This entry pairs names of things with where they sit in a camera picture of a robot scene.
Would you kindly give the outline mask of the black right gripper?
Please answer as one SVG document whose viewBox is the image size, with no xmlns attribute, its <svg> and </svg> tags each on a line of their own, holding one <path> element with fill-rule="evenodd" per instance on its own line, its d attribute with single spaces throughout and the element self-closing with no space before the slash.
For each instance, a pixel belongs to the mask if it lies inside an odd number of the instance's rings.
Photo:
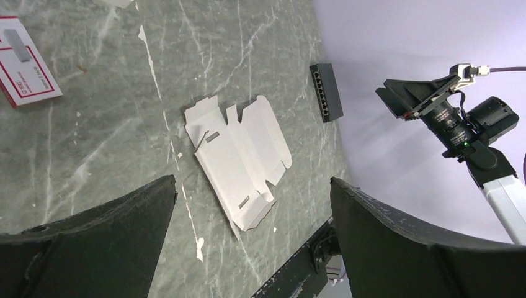
<svg viewBox="0 0 526 298">
<path fill-rule="evenodd" d="M 397 119 L 423 121 L 448 152 L 459 153 L 475 133 L 447 101 L 458 81 L 454 75 L 433 81 L 387 79 L 375 92 Z"/>
</svg>

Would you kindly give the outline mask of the white cardboard box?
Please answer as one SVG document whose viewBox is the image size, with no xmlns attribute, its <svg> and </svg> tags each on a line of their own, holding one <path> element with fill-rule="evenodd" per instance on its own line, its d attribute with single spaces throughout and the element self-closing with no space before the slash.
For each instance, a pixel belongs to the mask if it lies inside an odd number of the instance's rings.
<svg viewBox="0 0 526 298">
<path fill-rule="evenodd" d="M 184 112 L 185 129 L 236 236 L 256 228 L 275 204 L 268 185 L 277 185 L 292 156 L 265 96 L 238 113 L 223 114 L 218 96 L 206 97 Z"/>
</svg>

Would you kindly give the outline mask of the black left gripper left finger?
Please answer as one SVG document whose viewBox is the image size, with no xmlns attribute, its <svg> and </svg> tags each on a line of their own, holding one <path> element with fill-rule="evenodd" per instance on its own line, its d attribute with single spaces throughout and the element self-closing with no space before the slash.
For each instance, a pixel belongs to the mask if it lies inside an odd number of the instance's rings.
<svg viewBox="0 0 526 298">
<path fill-rule="evenodd" d="M 2 297 L 146 297 L 177 200 L 174 176 L 1 235 Z"/>
</svg>

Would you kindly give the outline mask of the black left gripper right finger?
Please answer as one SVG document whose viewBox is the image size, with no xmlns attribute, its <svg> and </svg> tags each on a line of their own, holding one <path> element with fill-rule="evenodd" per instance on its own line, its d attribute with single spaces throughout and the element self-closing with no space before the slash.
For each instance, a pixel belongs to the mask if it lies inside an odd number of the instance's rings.
<svg viewBox="0 0 526 298">
<path fill-rule="evenodd" d="M 524 297 L 525 247 L 457 233 L 331 178 L 354 297 Z"/>
</svg>

